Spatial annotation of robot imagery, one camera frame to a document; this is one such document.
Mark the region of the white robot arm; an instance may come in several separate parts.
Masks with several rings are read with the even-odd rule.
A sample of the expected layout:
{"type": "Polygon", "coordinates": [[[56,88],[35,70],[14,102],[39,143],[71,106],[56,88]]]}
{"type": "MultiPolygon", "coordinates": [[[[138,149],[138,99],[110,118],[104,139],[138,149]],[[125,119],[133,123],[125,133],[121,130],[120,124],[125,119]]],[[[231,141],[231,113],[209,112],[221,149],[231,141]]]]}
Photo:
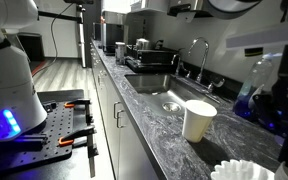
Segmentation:
{"type": "MultiPolygon", "coordinates": [[[[46,118],[34,91],[27,55],[3,33],[17,32],[37,19],[38,9],[33,0],[0,0],[0,142],[16,139],[46,118]]],[[[273,120],[276,134],[284,139],[279,160],[288,167],[288,45],[272,92],[271,96],[261,96],[256,105],[273,120]]]]}

